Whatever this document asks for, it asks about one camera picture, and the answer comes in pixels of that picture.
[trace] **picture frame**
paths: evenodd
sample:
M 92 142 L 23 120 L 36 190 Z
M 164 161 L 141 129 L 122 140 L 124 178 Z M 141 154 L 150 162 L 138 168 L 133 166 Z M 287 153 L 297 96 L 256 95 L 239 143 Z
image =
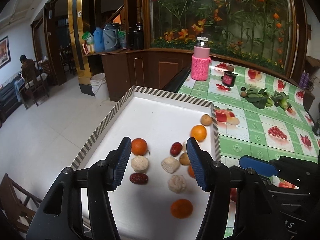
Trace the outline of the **picture frame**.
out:
M 8 36 L 0 40 L 0 68 L 11 61 Z

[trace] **screw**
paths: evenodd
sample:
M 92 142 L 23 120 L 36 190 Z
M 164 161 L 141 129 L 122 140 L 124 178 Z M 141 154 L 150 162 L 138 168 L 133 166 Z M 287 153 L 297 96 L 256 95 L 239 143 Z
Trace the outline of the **screw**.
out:
M 253 168 L 247 168 L 247 172 L 251 175 L 256 173 L 256 171 Z
M 71 172 L 71 170 L 72 170 L 71 167 L 66 167 L 66 168 L 64 168 L 64 169 L 62 170 L 62 172 L 63 172 L 64 174 L 69 174 L 69 173 Z
M 106 161 L 105 160 L 98 161 L 97 165 L 99 167 L 103 167 L 104 165 L 106 165 Z
M 219 162 L 219 161 L 213 161 L 212 165 L 215 166 L 215 167 L 220 167 L 222 165 L 222 163 Z

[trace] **orange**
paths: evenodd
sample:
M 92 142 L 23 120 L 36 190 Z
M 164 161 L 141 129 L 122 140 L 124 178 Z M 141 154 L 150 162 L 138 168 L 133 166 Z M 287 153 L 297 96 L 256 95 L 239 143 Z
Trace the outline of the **orange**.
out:
M 194 179 L 196 178 L 195 173 L 193 172 L 191 165 L 189 165 L 189 167 L 188 167 L 188 174 L 190 175 L 190 177 L 192 177 Z
M 207 130 L 202 124 L 198 124 L 191 129 L 190 136 L 202 142 L 207 137 Z
M 171 214 L 175 218 L 187 218 L 192 214 L 193 205 L 187 199 L 178 199 L 177 201 L 173 202 L 170 208 Z
M 136 138 L 131 143 L 131 152 L 134 155 L 145 155 L 148 150 L 147 142 L 144 139 Z

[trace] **brown jacket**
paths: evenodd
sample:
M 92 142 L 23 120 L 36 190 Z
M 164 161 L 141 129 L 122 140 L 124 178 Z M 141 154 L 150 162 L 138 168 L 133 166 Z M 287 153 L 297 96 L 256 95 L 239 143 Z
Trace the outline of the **brown jacket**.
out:
M 27 59 L 21 67 L 22 77 L 28 82 L 33 79 L 33 76 L 37 76 L 37 69 L 32 59 Z

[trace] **bottle lid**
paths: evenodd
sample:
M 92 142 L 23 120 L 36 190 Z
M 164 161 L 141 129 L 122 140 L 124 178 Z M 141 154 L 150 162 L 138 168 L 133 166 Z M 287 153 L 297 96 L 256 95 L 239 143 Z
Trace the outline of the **bottle lid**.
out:
M 235 70 L 235 66 L 233 65 L 227 65 L 228 71 L 233 72 Z
M 208 41 L 209 39 L 206 37 L 197 37 L 198 41 Z

